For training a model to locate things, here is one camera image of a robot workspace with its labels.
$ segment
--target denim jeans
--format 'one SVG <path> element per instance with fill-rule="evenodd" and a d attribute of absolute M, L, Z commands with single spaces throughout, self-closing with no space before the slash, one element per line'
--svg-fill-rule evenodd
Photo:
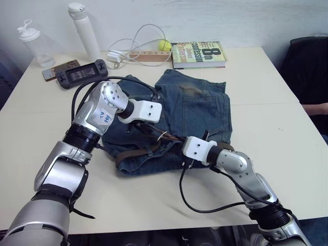
<path fill-rule="evenodd" d="M 200 138 L 208 130 L 208 140 L 230 143 L 230 99 L 224 93 L 225 83 L 210 83 L 168 69 L 155 85 L 156 95 L 146 84 L 143 86 L 126 80 L 118 84 L 129 98 L 153 100 L 162 104 L 160 121 L 154 125 L 156 128 L 174 136 Z M 124 175 L 136 176 L 181 169 L 184 156 L 179 141 L 162 139 L 156 151 L 150 150 L 150 146 L 156 145 L 159 135 L 150 137 L 136 127 L 121 123 L 116 117 L 102 136 L 102 142 L 114 158 L 123 151 L 148 151 L 146 155 L 126 158 L 117 163 L 118 172 Z M 198 161 L 193 164 L 193 168 L 202 167 Z"/>

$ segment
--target book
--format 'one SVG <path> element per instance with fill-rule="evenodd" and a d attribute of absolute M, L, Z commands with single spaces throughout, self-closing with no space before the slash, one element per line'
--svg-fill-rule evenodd
<path fill-rule="evenodd" d="M 172 43 L 174 69 L 222 68 L 227 60 L 220 42 Z"/>

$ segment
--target silver robot arm segment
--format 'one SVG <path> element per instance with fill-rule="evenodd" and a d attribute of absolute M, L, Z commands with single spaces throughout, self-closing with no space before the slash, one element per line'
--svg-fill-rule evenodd
<path fill-rule="evenodd" d="M 161 104 L 129 100 L 116 83 L 99 83 L 40 168 L 35 196 L 19 211 L 0 246 L 68 245 L 69 213 L 80 213 L 73 206 L 88 179 L 85 165 L 115 114 L 125 124 L 137 119 L 156 123 Z"/>
<path fill-rule="evenodd" d="M 255 173 L 253 164 L 246 154 L 221 149 L 214 141 L 207 142 L 193 136 L 187 138 L 182 151 L 185 156 L 199 160 L 203 165 L 211 165 L 210 169 L 215 172 L 225 170 L 235 180 L 238 193 L 251 211 L 250 218 L 258 222 L 262 235 L 270 243 L 297 237 L 300 242 L 302 241 L 302 245 L 311 245 L 294 217 L 284 211 L 267 181 Z M 263 203 L 254 197 L 275 205 Z"/>

